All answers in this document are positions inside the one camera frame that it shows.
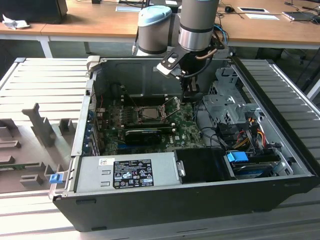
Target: power supply label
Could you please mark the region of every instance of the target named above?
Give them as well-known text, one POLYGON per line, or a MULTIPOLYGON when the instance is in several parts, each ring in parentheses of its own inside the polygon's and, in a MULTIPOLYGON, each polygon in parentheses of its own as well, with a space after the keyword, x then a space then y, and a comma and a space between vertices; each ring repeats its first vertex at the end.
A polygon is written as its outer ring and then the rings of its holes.
POLYGON ((154 185, 151 159, 115 161, 113 187, 115 189, 150 187, 154 185))

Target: paper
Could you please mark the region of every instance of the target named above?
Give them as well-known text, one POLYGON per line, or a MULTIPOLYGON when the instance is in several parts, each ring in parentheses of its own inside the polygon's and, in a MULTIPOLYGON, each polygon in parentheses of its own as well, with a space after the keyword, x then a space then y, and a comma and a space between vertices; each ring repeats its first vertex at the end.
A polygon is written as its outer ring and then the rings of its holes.
POLYGON ((117 6, 115 8, 116 12, 125 12, 125 13, 139 13, 141 11, 141 7, 135 6, 117 6))
POLYGON ((252 14, 252 13, 246 13, 245 15, 250 19, 279 20, 279 18, 277 18, 274 15, 252 14))
POLYGON ((7 18, 5 15, 2 15, 2 17, 2 23, 10 29, 16 30, 30 27, 30 25, 28 25, 24 20, 12 20, 10 18, 7 18))
POLYGON ((176 1, 168 1, 168 0, 165 1, 165 4, 168 4, 168 5, 178 5, 178 3, 177 3, 176 1))

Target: motherboard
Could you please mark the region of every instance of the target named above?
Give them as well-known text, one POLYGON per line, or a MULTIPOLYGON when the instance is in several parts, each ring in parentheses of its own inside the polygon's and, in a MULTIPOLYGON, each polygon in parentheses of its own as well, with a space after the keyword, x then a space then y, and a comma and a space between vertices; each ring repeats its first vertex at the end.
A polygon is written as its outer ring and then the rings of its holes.
POLYGON ((100 137, 105 155, 172 152, 203 148, 191 103, 176 96, 132 98, 123 95, 104 105, 100 113, 100 137))

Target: green circuit board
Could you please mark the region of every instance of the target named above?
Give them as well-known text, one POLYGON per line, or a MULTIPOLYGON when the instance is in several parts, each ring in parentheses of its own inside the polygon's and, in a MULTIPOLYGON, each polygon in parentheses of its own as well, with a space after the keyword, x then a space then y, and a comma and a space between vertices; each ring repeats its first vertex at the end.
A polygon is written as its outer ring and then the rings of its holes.
MULTIPOLYGON (((181 103, 180 109, 167 118, 170 124, 175 124, 176 131, 171 134, 162 134, 159 144, 127 145, 124 136, 128 129, 124 129, 119 121, 122 116, 120 109, 128 110, 126 108, 132 107, 123 107, 121 102, 117 102, 106 108, 109 126, 103 129, 105 155, 165 153, 181 148, 203 148, 205 146, 200 131, 193 121, 194 109, 191 103, 181 103)), ((174 112, 176 109, 177 105, 174 101, 165 106, 167 114, 174 112)))

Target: floor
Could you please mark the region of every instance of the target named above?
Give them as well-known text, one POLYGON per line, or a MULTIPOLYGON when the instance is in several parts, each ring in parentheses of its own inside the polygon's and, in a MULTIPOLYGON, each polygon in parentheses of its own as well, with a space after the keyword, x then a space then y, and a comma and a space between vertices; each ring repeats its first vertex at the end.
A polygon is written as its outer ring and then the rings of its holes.
MULTIPOLYGON (((54 58, 87 58, 83 42, 50 42, 50 48, 54 58)), ((131 57, 131 43, 102 43, 91 42, 89 44, 92 55, 103 57, 131 57)), ((236 55, 240 58, 254 59, 257 55, 258 48, 254 47, 237 47, 236 55)), ((278 49, 264 48, 259 51, 261 59, 274 59, 278 54, 279 59, 276 64, 293 82, 296 82, 303 69, 307 66, 310 59, 315 55, 316 50, 298 50, 285 49, 282 53, 278 49)), ((5 74, 17 57, 25 58, 44 58, 42 47, 38 41, 20 41, 20 40, 1 40, 0 41, 0 78, 5 74)), ((320 64, 320 53, 308 67, 298 81, 298 87, 302 87, 306 79, 320 64)), ((314 101, 320 103, 320 97, 314 101)))

